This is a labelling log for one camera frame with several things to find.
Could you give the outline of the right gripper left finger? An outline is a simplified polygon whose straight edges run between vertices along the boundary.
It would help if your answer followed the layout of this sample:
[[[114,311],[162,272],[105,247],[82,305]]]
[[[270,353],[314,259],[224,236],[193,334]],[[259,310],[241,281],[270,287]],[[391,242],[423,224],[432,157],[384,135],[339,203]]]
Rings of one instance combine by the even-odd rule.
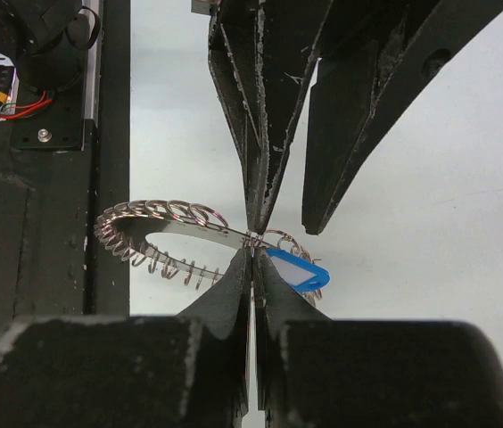
[[[238,427],[252,256],[169,317],[20,317],[0,331],[0,427]]]

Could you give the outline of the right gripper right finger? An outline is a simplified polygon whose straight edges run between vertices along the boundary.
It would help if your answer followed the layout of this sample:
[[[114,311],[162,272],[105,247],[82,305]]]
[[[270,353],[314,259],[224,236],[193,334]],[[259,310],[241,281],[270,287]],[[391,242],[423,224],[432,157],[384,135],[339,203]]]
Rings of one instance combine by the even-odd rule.
[[[503,427],[503,367],[458,321],[333,320],[253,256],[258,405],[269,427]]]

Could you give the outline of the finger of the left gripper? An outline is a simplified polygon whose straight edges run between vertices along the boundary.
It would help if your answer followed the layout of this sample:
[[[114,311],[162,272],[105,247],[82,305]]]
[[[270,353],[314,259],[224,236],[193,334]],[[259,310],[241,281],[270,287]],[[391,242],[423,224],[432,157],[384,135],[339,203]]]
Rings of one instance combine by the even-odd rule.
[[[216,1],[208,63],[242,165],[247,227],[275,208],[330,1]]]
[[[503,1],[336,1],[310,89],[301,222],[321,234],[360,168]]]

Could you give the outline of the key with blue tag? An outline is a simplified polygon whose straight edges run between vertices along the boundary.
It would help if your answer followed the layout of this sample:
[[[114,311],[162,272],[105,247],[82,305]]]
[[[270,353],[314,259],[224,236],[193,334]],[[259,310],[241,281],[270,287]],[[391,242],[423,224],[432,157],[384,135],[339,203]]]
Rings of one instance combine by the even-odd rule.
[[[292,255],[288,251],[278,248],[267,248],[266,253],[278,274],[296,292],[315,292],[330,282],[331,277],[327,270]]]

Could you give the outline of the large metal keyring disc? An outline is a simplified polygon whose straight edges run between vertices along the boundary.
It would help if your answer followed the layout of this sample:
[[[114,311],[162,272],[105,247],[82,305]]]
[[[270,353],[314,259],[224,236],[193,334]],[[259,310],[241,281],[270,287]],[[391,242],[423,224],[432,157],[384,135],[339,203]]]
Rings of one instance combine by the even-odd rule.
[[[95,236],[105,250],[131,267],[145,268],[165,280],[181,278],[196,290],[218,282],[240,249],[278,248],[318,266],[305,246],[283,230],[238,231],[217,210],[179,200],[118,203],[97,218]],[[299,294],[314,305],[322,299],[323,288]]]

